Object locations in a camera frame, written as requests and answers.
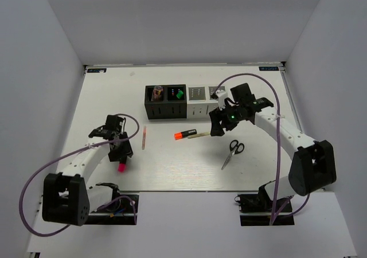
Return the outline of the pink black highlighter marker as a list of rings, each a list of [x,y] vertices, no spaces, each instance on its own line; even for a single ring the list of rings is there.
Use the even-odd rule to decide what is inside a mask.
[[[123,173],[126,169],[126,164],[123,162],[120,162],[118,165],[118,172]]]

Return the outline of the yellow slim highlighter pen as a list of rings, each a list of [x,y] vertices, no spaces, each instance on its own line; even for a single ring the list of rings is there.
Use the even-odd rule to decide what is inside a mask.
[[[187,138],[188,139],[194,139],[194,138],[200,138],[200,137],[204,137],[204,136],[210,136],[210,131],[209,132],[202,132],[202,133],[199,133],[199,134],[190,135]]]

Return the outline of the black handled scissors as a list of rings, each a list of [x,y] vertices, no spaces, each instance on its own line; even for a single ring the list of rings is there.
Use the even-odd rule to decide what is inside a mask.
[[[237,155],[237,154],[240,154],[244,151],[245,149],[245,145],[244,143],[240,143],[238,140],[233,140],[230,142],[229,144],[229,154],[228,156],[226,157],[226,160],[224,161],[222,167],[221,167],[221,170],[224,170],[226,168],[226,166],[228,165],[228,163],[230,162],[230,160],[232,159],[232,157],[234,155]]]

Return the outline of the orange slim highlighter pen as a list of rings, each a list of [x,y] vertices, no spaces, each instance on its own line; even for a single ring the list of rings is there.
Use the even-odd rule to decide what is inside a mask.
[[[142,150],[145,150],[146,147],[146,136],[147,136],[147,126],[143,126],[143,132],[142,132]]]

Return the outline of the orange black highlighter marker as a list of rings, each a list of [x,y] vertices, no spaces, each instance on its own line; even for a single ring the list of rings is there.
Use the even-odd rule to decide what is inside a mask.
[[[196,135],[196,134],[197,134],[196,129],[186,130],[186,131],[175,133],[174,134],[174,139],[175,140],[180,140],[180,139],[187,138],[189,136]]]

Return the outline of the green black highlighter marker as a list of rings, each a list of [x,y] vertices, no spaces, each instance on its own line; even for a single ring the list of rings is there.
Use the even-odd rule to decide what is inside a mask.
[[[176,97],[178,100],[181,100],[184,98],[184,92],[182,90],[179,90],[176,94]]]

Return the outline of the pink transparent glue tube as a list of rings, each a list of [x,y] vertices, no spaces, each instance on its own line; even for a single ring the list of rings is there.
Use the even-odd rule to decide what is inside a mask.
[[[156,85],[153,88],[151,101],[162,101],[163,100],[164,88],[161,85]]]

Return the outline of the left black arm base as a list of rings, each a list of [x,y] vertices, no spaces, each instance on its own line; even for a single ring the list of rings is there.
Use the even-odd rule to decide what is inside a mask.
[[[126,194],[110,206],[91,212],[85,225],[136,225],[139,194]]]

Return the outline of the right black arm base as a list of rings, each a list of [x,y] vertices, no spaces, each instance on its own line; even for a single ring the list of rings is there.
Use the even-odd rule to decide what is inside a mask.
[[[259,187],[257,193],[238,194],[234,201],[239,206],[240,225],[249,226],[269,226],[272,211],[272,201],[265,191],[265,186]],[[294,217],[288,216],[292,213],[290,201],[285,204],[282,212],[277,216],[274,226],[295,225]]]

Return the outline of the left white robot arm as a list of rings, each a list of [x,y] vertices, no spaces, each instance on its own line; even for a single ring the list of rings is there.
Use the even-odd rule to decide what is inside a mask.
[[[82,226],[91,212],[103,206],[114,212],[120,208],[118,186],[99,182],[87,187],[87,182],[100,162],[107,158],[117,162],[123,172],[133,150],[125,131],[126,117],[108,115],[103,126],[88,135],[85,151],[79,151],[68,166],[44,179],[42,219],[47,222]]]

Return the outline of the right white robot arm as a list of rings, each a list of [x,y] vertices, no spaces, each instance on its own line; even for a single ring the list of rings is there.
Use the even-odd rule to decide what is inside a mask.
[[[317,141],[281,117],[267,98],[255,98],[247,83],[226,91],[215,90],[212,98],[218,107],[210,112],[211,136],[223,136],[246,120],[265,131],[291,159],[290,171],[279,181],[259,187],[260,207],[273,211],[280,199],[306,196],[337,180],[333,146],[327,140]]]

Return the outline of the white double pen holder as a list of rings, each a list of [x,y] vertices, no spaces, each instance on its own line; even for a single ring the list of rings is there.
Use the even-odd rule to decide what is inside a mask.
[[[186,87],[186,118],[194,120],[210,120],[209,113],[218,107],[216,99],[212,98],[216,86],[189,85]]]

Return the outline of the black double pen holder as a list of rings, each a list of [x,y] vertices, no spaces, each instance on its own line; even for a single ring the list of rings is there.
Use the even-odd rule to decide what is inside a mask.
[[[151,101],[155,85],[145,86],[145,110],[149,120],[157,119],[186,119],[186,85],[172,84],[161,85],[164,88],[162,101]],[[178,100],[176,94],[179,90],[184,92],[184,97]]]

